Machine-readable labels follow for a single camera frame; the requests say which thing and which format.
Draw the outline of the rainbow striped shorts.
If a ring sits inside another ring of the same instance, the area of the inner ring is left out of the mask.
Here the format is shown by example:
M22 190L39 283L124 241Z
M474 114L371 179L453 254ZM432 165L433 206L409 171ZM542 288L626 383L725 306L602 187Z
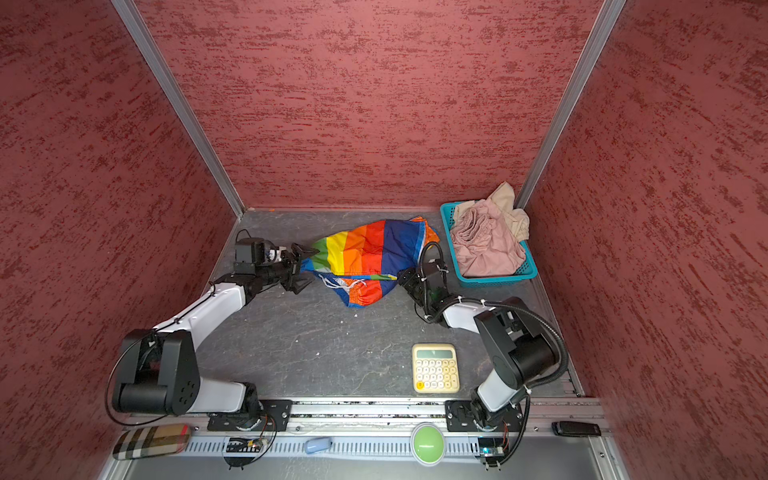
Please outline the rainbow striped shorts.
M424 247L439 235L426 219L380 220L316 241L301 264L350 308L365 308L390 293L398 274L414 268Z

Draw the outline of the teal plastic basket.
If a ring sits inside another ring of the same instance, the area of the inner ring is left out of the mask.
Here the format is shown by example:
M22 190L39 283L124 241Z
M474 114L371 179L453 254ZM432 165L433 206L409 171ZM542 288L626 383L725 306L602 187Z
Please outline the teal plastic basket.
M525 261L515 271L514 274L506 276L485 276L485 277L466 277L459 268L453 241L450 239L450 231L455 224L455 210L459 202L448 202L440 206L440 215L443 228L446 233L448 247L459 284L463 288L481 288L511 285L522 281L533 280L538 276L538 267L534 261L533 255L526 241L520 243L526 254Z

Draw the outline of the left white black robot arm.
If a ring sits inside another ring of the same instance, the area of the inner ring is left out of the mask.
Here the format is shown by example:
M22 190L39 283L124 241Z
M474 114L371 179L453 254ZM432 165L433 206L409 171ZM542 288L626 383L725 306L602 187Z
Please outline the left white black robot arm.
M197 349L257 295L275 286L300 293L311 281L302 264L317 252L296 243L278 247L262 238L237 241L231 271L216 278L199 299L170 319L124 337L107 381L108 416L145 414L153 423L205 414L244 431L265 423L268 416L255 385L203 377Z

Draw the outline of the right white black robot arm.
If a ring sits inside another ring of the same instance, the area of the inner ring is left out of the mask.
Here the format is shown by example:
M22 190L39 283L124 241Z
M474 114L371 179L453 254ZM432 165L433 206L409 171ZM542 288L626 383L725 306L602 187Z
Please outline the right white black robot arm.
M397 278L427 324L465 330L480 336L492 364L487 378L473 390L468 411L478 428L491 430L531 395L567 370L569 353L560 333L524 302L503 302L451 294L447 273L437 267L401 271Z

